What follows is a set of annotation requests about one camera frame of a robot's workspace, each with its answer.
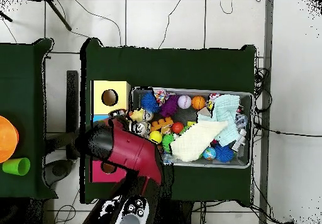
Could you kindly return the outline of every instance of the cream towel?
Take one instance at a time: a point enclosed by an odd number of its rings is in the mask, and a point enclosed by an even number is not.
[[[199,121],[170,143],[172,155],[184,162],[198,159],[214,137],[227,126],[227,121]]]

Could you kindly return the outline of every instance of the cardboard box with hole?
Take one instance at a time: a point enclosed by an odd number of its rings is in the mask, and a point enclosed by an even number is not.
[[[94,81],[93,84],[94,115],[128,109],[131,86],[126,81]]]

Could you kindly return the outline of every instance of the green cup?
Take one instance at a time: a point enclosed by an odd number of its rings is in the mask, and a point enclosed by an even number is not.
[[[3,162],[3,172],[24,176],[30,169],[30,161],[26,157],[21,159],[8,159]]]

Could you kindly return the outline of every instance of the dark green table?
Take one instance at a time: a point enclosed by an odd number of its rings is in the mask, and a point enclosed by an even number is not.
[[[86,124],[91,122],[92,80],[127,81],[133,86],[220,91],[254,91],[253,45],[241,50],[109,48],[96,38],[87,39],[80,51],[82,81],[86,80]],[[104,199],[114,184],[90,183],[85,161],[85,201]],[[239,200],[250,205],[251,170],[174,167],[172,199],[186,201]]]
[[[4,173],[0,164],[0,197],[56,198],[42,179],[45,159],[43,58],[51,39],[31,45],[0,43],[0,115],[19,131],[19,143],[11,158],[30,159],[25,176]]]

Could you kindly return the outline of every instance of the pink ball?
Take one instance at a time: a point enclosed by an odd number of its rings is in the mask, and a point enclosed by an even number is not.
[[[178,99],[178,106],[182,109],[189,108],[191,106],[191,98],[187,95],[180,96]]]

